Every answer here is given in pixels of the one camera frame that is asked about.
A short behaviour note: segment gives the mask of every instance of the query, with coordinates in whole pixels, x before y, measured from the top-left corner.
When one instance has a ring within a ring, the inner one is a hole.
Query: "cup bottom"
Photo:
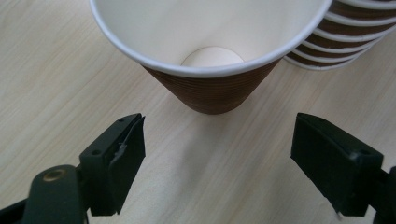
[[[214,67],[233,63],[242,63],[244,60],[230,49],[207,47],[198,49],[190,54],[182,63],[188,67]]]

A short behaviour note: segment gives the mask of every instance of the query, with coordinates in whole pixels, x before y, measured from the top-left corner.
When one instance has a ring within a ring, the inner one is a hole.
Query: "light wood surface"
[[[281,61],[219,116],[184,106],[102,35],[88,0],[0,1],[0,207],[116,119],[146,116],[147,157],[119,216],[91,223],[371,223],[337,217],[290,159],[298,112],[323,117],[396,165],[396,33],[346,67]]]

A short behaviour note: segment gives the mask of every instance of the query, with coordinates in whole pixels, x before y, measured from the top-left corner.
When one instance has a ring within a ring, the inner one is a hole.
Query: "stack of paper cups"
[[[396,1],[335,0],[314,33],[285,59],[303,68],[344,66],[396,29]]]

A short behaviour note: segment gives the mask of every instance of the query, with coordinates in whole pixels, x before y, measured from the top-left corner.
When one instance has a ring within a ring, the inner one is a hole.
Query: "wood grain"
[[[297,112],[323,117],[396,164],[396,33],[346,67],[280,61],[218,116],[182,104],[97,28],[88,1],[0,1],[0,207],[116,119],[145,115],[147,157],[119,216],[91,223],[370,223],[338,220],[290,159]]]

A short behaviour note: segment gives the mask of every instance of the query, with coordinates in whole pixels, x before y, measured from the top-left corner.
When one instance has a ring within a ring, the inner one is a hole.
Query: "paper cup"
[[[339,42],[360,43],[383,37],[392,32],[394,27],[394,23],[381,26],[354,27],[324,20],[315,29],[314,34]]]
[[[230,111],[318,26],[332,0],[91,0],[106,37],[178,99]]]
[[[396,1],[394,0],[338,0],[338,1],[348,4],[350,6],[375,9],[375,10],[396,9]]]
[[[355,57],[356,54],[362,53],[364,50],[358,50],[350,53],[330,53],[326,51],[320,51],[317,49],[311,49],[308,46],[300,45],[297,49],[292,52],[299,54],[300,56],[305,56],[305,58],[310,59],[310,57],[318,59],[323,58],[324,63],[336,63],[336,62],[344,62],[348,59]]]
[[[352,63],[355,59],[356,58],[345,61],[345,62],[338,62],[338,63],[321,63],[321,62],[315,62],[315,61],[306,59],[304,57],[301,57],[300,55],[298,55],[294,52],[289,53],[285,57],[285,60],[289,63],[292,63],[294,65],[297,65],[297,66],[305,68],[305,69],[317,70],[317,71],[324,71],[324,70],[339,68],[339,67],[345,66],[349,63]]]
[[[303,45],[306,45],[311,49],[317,49],[324,52],[350,53],[366,49],[372,45],[372,42],[375,42],[375,40],[362,42],[342,42],[312,34],[305,40],[305,42],[303,42]]]

